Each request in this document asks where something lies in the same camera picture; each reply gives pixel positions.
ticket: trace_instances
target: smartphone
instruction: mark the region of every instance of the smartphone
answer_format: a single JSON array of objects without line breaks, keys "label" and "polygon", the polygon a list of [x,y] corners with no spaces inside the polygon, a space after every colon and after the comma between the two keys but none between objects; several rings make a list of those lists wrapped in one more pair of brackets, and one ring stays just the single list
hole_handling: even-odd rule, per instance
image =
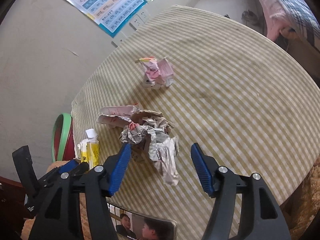
[{"label": "smartphone", "polygon": [[139,214],[108,203],[113,226],[118,234],[132,240],[175,240],[177,222]]}]

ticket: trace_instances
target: round table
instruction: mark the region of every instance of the round table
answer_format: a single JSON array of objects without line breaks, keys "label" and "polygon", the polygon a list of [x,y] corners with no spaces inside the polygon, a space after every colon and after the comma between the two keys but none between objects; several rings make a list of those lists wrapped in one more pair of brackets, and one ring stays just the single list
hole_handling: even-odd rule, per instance
[{"label": "round table", "polygon": [[[175,65],[169,88],[141,86],[144,72],[135,60],[150,56]],[[236,174],[261,174],[279,204],[319,154],[320,90],[311,77],[261,34],[210,12],[173,6],[125,40],[72,103],[75,144],[95,128],[103,163],[119,151],[122,129],[99,125],[99,109],[137,102],[174,123],[180,182],[166,185],[151,163],[130,161],[120,190],[108,201],[176,220],[177,240],[201,239],[214,203],[192,164],[193,143]],[[231,235],[240,206],[238,197]]]}]

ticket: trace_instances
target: electrical outlet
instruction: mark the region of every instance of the electrical outlet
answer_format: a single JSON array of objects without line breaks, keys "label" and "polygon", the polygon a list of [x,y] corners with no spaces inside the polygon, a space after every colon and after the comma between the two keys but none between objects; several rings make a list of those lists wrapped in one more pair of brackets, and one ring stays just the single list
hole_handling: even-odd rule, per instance
[{"label": "electrical outlet", "polygon": [[127,36],[124,35],[123,32],[119,32],[111,41],[111,43],[115,46],[118,47],[120,44],[127,38]]},{"label": "electrical outlet", "polygon": [[140,25],[144,24],[144,22],[141,20],[141,18],[136,14],[134,17],[132,17],[132,20],[130,21],[130,26],[137,30]]},{"label": "electrical outlet", "polygon": [[140,17],[140,19],[146,23],[149,18],[150,18],[150,14],[148,13],[148,11],[144,8],[140,9],[137,13],[137,15]]}]

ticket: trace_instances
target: silver screw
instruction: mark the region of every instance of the silver screw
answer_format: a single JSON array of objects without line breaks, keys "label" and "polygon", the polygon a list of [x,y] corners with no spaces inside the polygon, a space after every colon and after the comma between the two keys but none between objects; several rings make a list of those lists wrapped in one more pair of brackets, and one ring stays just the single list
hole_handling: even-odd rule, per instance
[{"label": "silver screw", "polygon": [[101,171],[103,171],[103,166],[95,166],[94,171],[95,171],[95,172],[101,172]]},{"label": "silver screw", "polygon": [[61,177],[62,179],[66,179],[67,177],[69,177],[69,173],[64,172],[64,173],[61,174],[60,177]]},{"label": "silver screw", "polygon": [[258,174],[258,173],[254,173],[254,174],[252,175],[252,177],[253,177],[254,179],[256,179],[256,180],[261,179],[261,176],[260,176],[260,174]]},{"label": "silver screw", "polygon": [[226,173],[228,171],[228,168],[225,167],[225,166],[220,166],[219,167],[219,171],[222,172],[222,173]]}]

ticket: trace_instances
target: black hair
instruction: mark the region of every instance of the black hair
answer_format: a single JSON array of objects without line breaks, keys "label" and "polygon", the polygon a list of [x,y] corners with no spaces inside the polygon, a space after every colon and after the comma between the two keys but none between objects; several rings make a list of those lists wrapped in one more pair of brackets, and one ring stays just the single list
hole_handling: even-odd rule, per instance
[{"label": "black hair", "polygon": [[120,218],[122,219],[123,217],[129,218],[127,214],[121,213],[121,214],[120,214]]},{"label": "black hair", "polygon": [[170,226],[168,222],[165,221],[157,221],[152,218],[145,218],[144,222],[146,225],[153,229],[156,232],[156,235],[158,236],[159,240],[167,240],[168,236],[170,234]]}]

